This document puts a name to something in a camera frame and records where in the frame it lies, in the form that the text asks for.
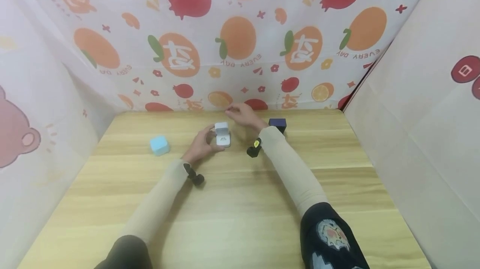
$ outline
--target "cartoon patch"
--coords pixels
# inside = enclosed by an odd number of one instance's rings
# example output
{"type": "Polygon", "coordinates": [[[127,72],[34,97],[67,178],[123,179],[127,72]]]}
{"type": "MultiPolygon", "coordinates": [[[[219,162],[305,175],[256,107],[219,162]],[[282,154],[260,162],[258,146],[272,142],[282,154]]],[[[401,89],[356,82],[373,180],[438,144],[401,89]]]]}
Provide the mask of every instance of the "cartoon patch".
{"type": "Polygon", "coordinates": [[[312,254],[312,263],[310,265],[311,269],[334,269],[332,264],[326,262],[322,255],[318,256],[315,252],[312,254]]]}
{"type": "Polygon", "coordinates": [[[347,248],[350,250],[350,244],[342,229],[338,224],[330,219],[325,219],[317,224],[317,234],[320,240],[326,243],[329,247],[340,250],[347,248]]]}
{"type": "Polygon", "coordinates": [[[6,99],[0,86],[0,169],[15,162],[20,154],[34,151],[40,145],[40,133],[30,127],[28,118],[6,99]]]}

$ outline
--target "light blue box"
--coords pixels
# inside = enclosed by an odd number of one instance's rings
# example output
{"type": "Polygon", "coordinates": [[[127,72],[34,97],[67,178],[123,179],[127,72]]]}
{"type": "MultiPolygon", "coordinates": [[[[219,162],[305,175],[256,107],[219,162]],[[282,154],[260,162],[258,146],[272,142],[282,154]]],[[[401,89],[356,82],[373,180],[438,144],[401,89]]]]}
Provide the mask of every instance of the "light blue box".
{"type": "Polygon", "coordinates": [[[150,148],[156,156],[163,155],[170,151],[170,145],[168,145],[165,136],[158,136],[150,140],[150,148]]]}

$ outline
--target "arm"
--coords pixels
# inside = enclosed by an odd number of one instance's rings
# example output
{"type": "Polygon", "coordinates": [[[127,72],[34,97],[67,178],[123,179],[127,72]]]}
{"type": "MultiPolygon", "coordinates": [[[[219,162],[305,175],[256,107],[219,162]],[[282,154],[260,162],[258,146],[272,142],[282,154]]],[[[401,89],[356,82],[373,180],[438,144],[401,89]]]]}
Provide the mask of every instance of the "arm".
{"type": "Polygon", "coordinates": [[[270,127],[245,104],[233,104],[225,114],[240,125],[259,133],[262,148],[272,161],[300,216],[319,202],[328,202],[322,186],[310,168],[287,143],[276,127],[270,127]]]}
{"type": "Polygon", "coordinates": [[[175,159],[165,170],[161,180],[153,187],[142,203],[133,212],[120,236],[134,235],[149,244],[173,204],[188,174],[183,168],[183,159],[175,159]]]}
{"type": "Polygon", "coordinates": [[[232,104],[225,111],[236,123],[254,129],[302,217],[300,245],[306,268],[368,269],[350,226],[328,203],[312,171],[276,127],[269,127],[252,108],[232,104]]]}
{"type": "Polygon", "coordinates": [[[259,137],[301,217],[316,203],[328,202],[315,175],[276,127],[262,128],[259,137]]]}
{"type": "Polygon", "coordinates": [[[97,269],[103,268],[152,268],[147,245],[167,218],[175,197],[187,180],[184,163],[193,164],[223,147],[211,143],[214,132],[210,125],[201,130],[181,159],[174,160],[165,170],[161,180],[153,187],[142,203],[133,212],[120,233],[107,258],[97,269]]]}

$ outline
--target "hand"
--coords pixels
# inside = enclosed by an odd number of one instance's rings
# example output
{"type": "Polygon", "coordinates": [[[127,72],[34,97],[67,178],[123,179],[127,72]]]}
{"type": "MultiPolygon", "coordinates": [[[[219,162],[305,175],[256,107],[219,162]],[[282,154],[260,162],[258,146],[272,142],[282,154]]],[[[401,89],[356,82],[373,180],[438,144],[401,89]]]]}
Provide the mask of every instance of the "hand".
{"type": "Polygon", "coordinates": [[[250,127],[257,133],[268,127],[268,124],[261,120],[247,104],[231,104],[228,106],[225,114],[237,124],[243,127],[250,127]]]}
{"type": "Polygon", "coordinates": [[[225,147],[218,146],[215,142],[212,142],[212,139],[216,136],[215,132],[211,130],[214,127],[215,124],[211,124],[199,131],[195,138],[193,138],[193,142],[189,149],[181,159],[193,164],[194,162],[205,158],[212,152],[221,152],[225,150],[225,147]]]}

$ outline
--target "beige sleeve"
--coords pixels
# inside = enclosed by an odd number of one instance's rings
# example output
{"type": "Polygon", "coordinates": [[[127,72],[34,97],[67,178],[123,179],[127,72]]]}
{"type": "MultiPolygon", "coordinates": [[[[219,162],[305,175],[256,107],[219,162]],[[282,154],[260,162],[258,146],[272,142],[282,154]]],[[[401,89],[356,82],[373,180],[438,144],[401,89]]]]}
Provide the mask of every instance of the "beige sleeve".
{"type": "Polygon", "coordinates": [[[149,244],[167,218],[173,200],[188,177],[183,164],[182,159],[176,159],[168,166],[161,180],[133,212],[120,236],[134,235],[149,244]]]}
{"type": "Polygon", "coordinates": [[[328,202],[322,186],[310,168],[276,127],[264,128],[259,137],[262,139],[263,151],[275,166],[300,216],[303,216],[310,206],[328,202]]]}

